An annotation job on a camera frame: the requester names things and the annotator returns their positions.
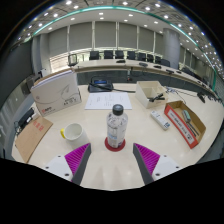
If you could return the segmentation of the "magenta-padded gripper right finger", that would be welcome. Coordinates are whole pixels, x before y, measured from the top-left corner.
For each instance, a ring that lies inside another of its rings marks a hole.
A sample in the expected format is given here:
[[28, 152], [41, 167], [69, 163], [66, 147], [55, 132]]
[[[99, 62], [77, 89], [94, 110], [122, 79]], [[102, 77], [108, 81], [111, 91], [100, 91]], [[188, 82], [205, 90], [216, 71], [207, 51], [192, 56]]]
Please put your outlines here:
[[137, 143], [133, 144], [133, 154], [145, 185], [182, 169], [168, 155], [159, 155]]

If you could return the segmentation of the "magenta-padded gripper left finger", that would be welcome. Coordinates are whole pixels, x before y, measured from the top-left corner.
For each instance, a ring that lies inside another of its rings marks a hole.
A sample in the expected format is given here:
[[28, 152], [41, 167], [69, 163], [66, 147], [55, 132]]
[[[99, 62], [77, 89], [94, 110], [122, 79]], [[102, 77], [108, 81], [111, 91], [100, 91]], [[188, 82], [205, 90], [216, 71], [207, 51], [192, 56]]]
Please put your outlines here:
[[66, 155], [56, 156], [45, 165], [44, 170], [80, 185], [90, 154], [91, 144], [87, 143]]

